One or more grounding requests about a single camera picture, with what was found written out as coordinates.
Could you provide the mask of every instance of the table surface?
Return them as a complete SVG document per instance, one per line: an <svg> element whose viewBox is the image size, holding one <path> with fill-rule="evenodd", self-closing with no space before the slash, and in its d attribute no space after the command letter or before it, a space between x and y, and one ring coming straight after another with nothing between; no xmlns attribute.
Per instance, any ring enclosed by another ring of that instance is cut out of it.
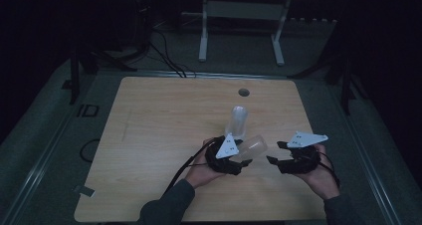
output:
<svg viewBox="0 0 422 225"><path fill-rule="evenodd" d="M241 97L240 89L250 94ZM121 81L85 184L96 193L81 195L76 220L137 220L204 139L224 134L235 106L249 112L246 139L260 134L269 149L241 174L196 189L183 221L323 219L321 199L265 156L290 159L277 141L312 132L293 82L129 77Z"/></svg>

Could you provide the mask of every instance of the human hand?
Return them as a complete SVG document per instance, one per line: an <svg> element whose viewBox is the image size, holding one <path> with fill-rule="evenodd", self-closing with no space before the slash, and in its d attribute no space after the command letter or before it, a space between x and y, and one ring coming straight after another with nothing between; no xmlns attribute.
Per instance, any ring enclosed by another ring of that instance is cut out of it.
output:
<svg viewBox="0 0 422 225"><path fill-rule="evenodd" d="M314 144L319 153L325 153L325 147L321 144ZM332 169L330 162L326 156L321 155L320 162ZM310 188L323 200L327 200L340 195L335 179L331 173L324 167L318 165L317 168L306 174L294 174L301 178Z"/></svg>
<svg viewBox="0 0 422 225"><path fill-rule="evenodd" d="M210 140L211 138L204 140L203 145ZM188 181L193 188L206 185L212 180L226 175L225 173L219 173L214 171L206 164L207 159L205 158L205 152L206 149L202 150L202 152L199 153L198 156L196 156L195 160L193 161L193 164L199 165L191 166L185 176L186 181Z"/></svg>

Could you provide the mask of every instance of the wire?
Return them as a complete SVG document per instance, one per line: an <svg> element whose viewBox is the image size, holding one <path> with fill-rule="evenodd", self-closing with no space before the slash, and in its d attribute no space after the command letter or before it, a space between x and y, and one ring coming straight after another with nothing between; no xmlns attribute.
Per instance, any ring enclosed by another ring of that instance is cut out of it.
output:
<svg viewBox="0 0 422 225"><path fill-rule="evenodd" d="M209 163L195 163L195 164L191 164L188 165L188 167L192 167L192 166L201 166L201 165L208 165Z"/></svg>
<svg viewBox="0 0 422 225"><path fill-rule="evenodd" d="M208 148L211 144L215 143L217 141L217 138L214 137L213 139L211 139L210 141L208 141L207 143L205 143L196 153L195 155L191 156L180 168L179 170L176 172L176 174L174 175L173 179L171 180L170 184L168 184L167 189L165 189L164 194L166 194L168 192L168 190L170 190L170 188L174 185L174 183L176 183L177 178L179 178L180 174L185 170L185 168L189 167L189 164L195 159L195 157L198 156L199 153L202 152L202 150L204 150L205 148Z"/></svg>
<svg viewBox="0 0 422 225"><path fill-rule="evenodd" d="M88 146L89 144L91 144L92 142L96 142L96 141L100 141L100 139L99 139L99 138L94 138L94 139L91 139L90 141L86 142L86 143L82 146L82 148L81 148L81 150L80 150L80 157L81 157L81 159L82 159L83 161L88 162L88 163L92 163L92 162L93 162L91 159L88 159L88 158L86 158L86 157L84 156L84 150L87 148L87 146Z"/></svg>
<svg viewBox="0 0 422 225"><path fill-rule="evenodd" d="M158 30L156 30L156 29L152 29L152 32L159 34L159 35L161 36L161 38L162 38L163 42L164 42L164 52L165 52L165 55L164 55L164 54L162 54L161 52L159 52L159 51L158 51L158 49L156 49L155 47L153 47L153 48L154 48L154 50L155 50L155 51L157 51L157 53L158 53L158 54L160 55L160 57L163 59L164 63L165 63L165 64L167 64L167 65L168 65L170 68L172 68L173 70L174 70L174 69L179 70L179 71L183 74L183 78L187 78L187 77L186 77L186 74L185 74L184 70L182 70L179 66L183 67L186 71L189 71L189 72L193 73L193 74L194 74L194 77L196 78L196 73L195 73L193 70L191 70L189 67L187 67L186 65L183 65L183 64L177 64L177 63L174 63L174 62L170 59L170 57L168 56L167 40L165 39L164 34L162 34L161 32L159 32L159 31L158 31Z"/></svg>
<svg viewBox="0 0 422 225"><path fill-rule="evenodd" d="M196 16L195 18L193 18L193 19L191 19L191 20L189 20L187 22L181 23L180 24L180 27L189 25L189 24L191 24L191 23L193 23L195 21L199 21L201 19L202 19L202 16ZM154 26L152 26L152 28L153 29L157 29L157 30L161 30L161 31L174 31L174 30L176 30L174 27L172 27L172 28L164 28L164 29L161 27L162 25L165 25L168 21L169 20L166 19L166 20L164 20L164 21L162 21L160 23L155 24Z"/></svg>
<svg viewBox="0 0 422 225"><path fill-rule="evenodd" d="M168 67L170 67L177 75L179 75L180 78L186 78L186 75L181 68L179 68L177 65L171 64L166 59L166 57L152 43L149 43L149 44L151 45L152 49L154 49L158 53L158 55L162 58L164 63L168 65Z"/></svg>
<svg viewBox="0 0 422 225"><path fill-rule="evenodd" d="M318 152L318 153L322 154L323 156L326 157L326 159L328 159L331 167L326 166L325 164L321 163L320 161L317 164L319 164L320 166L322 166L323 168L328 170L328 172L331 174L332 178L334 178L335 183L337 184L337 187L339 188L340 187L340 179L337 177L337 175L335 175L334 164L332 163L331 159L329 159L329 157L325 153L321 153L321 152ZM304 159L307 159L309 161L315 161L314 159L311 159L310 157L302 155L302 154L299 155L298 158L304 158Z"/></svg>

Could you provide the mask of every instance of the white table leg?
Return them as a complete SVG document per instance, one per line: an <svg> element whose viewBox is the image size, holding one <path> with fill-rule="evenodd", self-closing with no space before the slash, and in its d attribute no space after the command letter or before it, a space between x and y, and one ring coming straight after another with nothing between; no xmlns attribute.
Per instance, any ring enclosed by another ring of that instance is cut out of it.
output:
<svg viewBox="0 0 422 225"><path fill-rule="evenodd" d="M279 20L279 27L277 29L276 34L271 35L271 41L273 43L273 50L274 50L274 56L276 57L277 65L283 66L285 64L285 59L283 58L282 54L282 48L280 46L280 36L282 35L283 26L286 22L286 17L289 12L289 6L292 0L286 0L286 3L283 7L283 10L281 12L281 17Z"/></svg>
<svg viewBox="0 0 422 225"><path fill-rule="evenodd" d="M207 60L207 45L208 45L208 31L207 31L207 0L202 1L202 34L201 44L199 45L199 62Z"/></svg>

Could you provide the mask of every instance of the sleeve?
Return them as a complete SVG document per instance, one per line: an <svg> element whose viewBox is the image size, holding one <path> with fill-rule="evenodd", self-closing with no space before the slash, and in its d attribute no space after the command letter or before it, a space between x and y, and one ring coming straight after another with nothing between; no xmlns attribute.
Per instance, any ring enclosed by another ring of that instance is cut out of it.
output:
<svg viewBox="0 0 422 225"><path fill-rule="evenodd" d="M339 195L325 200L323 203L328 225L365 224L354 210L348 196Z"/></svg>
<svg viewBox="0 0 422 225"><path fill-rule="evenodd" d="M185 179L178 181L159 200L143 205L137 225L180 224L184 212L195 197L195 189Z"/></svg>

